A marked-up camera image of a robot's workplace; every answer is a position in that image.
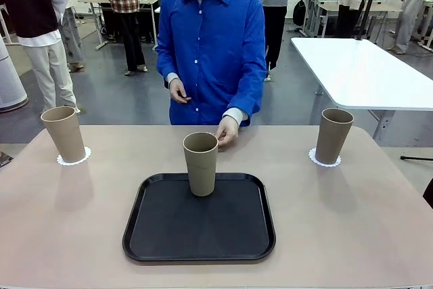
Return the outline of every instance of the beige paper cup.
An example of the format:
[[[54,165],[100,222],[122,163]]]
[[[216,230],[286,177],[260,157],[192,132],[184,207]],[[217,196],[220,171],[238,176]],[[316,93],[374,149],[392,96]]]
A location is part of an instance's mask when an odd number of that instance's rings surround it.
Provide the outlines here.
[[[337,108],[322,112],[316,159],[322,164],[334,164],[353,124],[353,115]]]
[[[64,162],[78,162],[86,156],[74,108],[52,108],[42,113],[41,120]]]
[[[196,196],[208,196],[215,189],[218,139],[211,133],[197,132],[183,140],[189,186]]]

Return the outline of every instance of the man's left hand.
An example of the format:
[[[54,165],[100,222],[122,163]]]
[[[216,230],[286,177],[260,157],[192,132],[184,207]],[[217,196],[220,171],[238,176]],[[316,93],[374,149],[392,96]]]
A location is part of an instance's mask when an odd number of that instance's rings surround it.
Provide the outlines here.
[[[219,123],[216,138],[218,138],[218,147],[224,147],[237,139],[239,125],[231,116],[224,116]]]

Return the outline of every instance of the gray pants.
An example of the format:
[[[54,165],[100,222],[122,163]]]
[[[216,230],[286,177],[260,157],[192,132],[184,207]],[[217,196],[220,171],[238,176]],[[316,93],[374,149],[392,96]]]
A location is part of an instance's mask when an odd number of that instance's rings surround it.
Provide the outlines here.
[[[60,105],[76,107],[72,80],[66,63],[65,49],[61,41],[46,47],[24,47],[43,95],[44,111],[55,108],[55,86],[60,90]]]
[[[76,27],[72,8],[67,8],[63,16],[62,25],[59,26],[63,45],[66,50],[66,59],[69,64],[83,64],[85,61],[81,38]]]
[[[424,0],[405,0],[395,27],[395,47],[406,53],[413,28]]]

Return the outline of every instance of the black tray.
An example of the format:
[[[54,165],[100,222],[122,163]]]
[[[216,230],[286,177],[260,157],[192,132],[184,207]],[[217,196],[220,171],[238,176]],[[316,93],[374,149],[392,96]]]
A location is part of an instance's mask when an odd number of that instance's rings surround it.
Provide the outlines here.
[[[253,261],[275,246],[266,190],[254,176],[217,173],[205,198],[188,174],[158,174],[140,186],[123,248],[141,262]]]

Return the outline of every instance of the white doily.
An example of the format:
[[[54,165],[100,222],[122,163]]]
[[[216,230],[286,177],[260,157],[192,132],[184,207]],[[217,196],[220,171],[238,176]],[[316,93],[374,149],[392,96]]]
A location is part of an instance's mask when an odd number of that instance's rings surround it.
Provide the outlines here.
[[[309,156],[310,156],[310,159],[311,159],[313,162],[315,162],[316,164],[318,164],[318,165],[320,165],[320,166],[323,166],[323,167],[335,167],[335,166],[338,166],[339,164],[341,164],[341,157],[338,157],[338,158],[337,158],[337,161],[336,161],[335,163],[333,163],[333,164],[330,164],[330,165],[323,164],[322,162],[319,162],[319,161],[316,159],[316,148],[313,148],[312,150],[310,150],[310,152],[309,152]]]
[[[60,155],[57,157],[57,162],[63,166],[72,166],[72,165],[80,164],[81,162],[87,160],[90,157],[90,155],[92,155],[92,149],[90,149],[89,147],[84,147],[84,149],[86,151],[86,156],[84,156],[84,158],[82,160],[79,160],[78,162],[65,162],[63,161],[63,158]]]

